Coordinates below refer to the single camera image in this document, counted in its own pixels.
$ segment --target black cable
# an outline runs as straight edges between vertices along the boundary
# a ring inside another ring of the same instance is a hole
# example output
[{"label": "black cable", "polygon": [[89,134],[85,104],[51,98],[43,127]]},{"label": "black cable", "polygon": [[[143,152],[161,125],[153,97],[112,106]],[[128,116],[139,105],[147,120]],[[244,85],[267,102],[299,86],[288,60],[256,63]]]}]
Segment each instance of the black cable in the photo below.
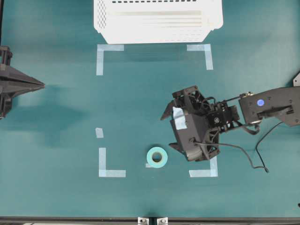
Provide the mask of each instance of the black cable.
[{"label": "black cable", "polygon": [[0,0],[0,45],[2,40],[2,20],[3,20],[4,0]]},{"label": "black cable", "polygon": [[269,170],[268,170],[268,168],[265,166],[265,164],[264,164],[264,161],[263,161],[263,158],[262,158],[262,156],[261,156],[261,154],[259,153],[259,151],[258,151],[258,149],[257,149],[257,147],[258,147],[258,145],[259,145],[259,143],[260,142],[262,142],[262,140],[272,131],[272,130],[274,130],[278,125],[280,125],[280,124],[282,124],[283,122],[279,122],[278,124],[276,124],[274,127],[272,127],[259,141],[258,141],[258,143],[256,144],[256,146],[255,146],[255,150],[256,150],[256,152],[257,152],[257,154],[258,154],[258,156],[259,156],[259,158],[261,159],[261,162],[262,162],[262,165],[263,165],[263,167],[265,168],[264,170],[268,173],[269,172]]},{"label": "black cable", "polygon": [[249,162],[250,162],[250,165],[253,169],[258,169],[258,168],[263,168],[265,170],[267,170],[267,168],[265,166],[254,166],[253,165],[253,162],[250,158],[250,156],[248,155],[248,153],[240,146],[238,145],[233,145],[233,144],[223,144],[223,143],[212,143],[212,144],[205,144],[205,143],[200,143],[200,142],[197,142],[197,141],[194,141],[195,144],[198,144],[198,145],[201,145],[201,146],[229,146],[229,147],[234,147],[234,148],[237,148],[237,149],[240,149],[242,150],[242,152],[247,156]]}]

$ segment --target tape roll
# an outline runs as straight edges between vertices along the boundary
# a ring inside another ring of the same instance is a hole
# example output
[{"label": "tape roll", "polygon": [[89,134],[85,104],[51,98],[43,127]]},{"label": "tape roll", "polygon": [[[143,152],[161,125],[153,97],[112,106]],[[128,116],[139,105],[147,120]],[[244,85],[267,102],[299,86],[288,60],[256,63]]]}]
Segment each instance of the tape roll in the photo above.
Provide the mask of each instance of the tape roll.
[{"label": "tape roll", "polygon": [[[153,159],[153,156],[158,155],[161,158],[159,160]],[[151,167],[161,168],[168,161],[168,155],[166,151],[161,147],[153,147],[147,153],[147,162]]]}]

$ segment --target black plastic part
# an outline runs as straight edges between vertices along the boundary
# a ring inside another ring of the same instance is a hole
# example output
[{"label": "black plastic part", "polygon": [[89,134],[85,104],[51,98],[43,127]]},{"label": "black plastic part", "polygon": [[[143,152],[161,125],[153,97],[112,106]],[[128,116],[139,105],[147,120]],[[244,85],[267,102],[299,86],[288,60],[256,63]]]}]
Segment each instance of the black plastic part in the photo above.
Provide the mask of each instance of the black plastic part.
[{"label": "black plastic part", "polygon": [[2,20],[3,20],[4,0],[0,0],[0,45],[2,41]]},{"label": "black plastic part", "polygon": [[9,66],[12,53],[9,47],[0,46],[0,120],[12,109],[13,98],[43,89],[45,84]]},{"label": "black plastic part", "polygon": [[277,88],[239,100],[248,125],[276,117],[289,126],[300,125],[300,87]]}]

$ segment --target white plastic crate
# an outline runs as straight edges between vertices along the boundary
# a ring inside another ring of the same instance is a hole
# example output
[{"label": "white plastic crate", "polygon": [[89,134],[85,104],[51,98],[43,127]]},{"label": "white plastic crate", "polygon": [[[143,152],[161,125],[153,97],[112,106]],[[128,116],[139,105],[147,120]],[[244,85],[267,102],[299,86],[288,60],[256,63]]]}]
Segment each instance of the white plastic crate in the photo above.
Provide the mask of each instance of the white plastic crate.
[{"label": "white plastic crate", "polygon": [[109,44],[202,42],[222,25],[222,0],[94,0]]}]

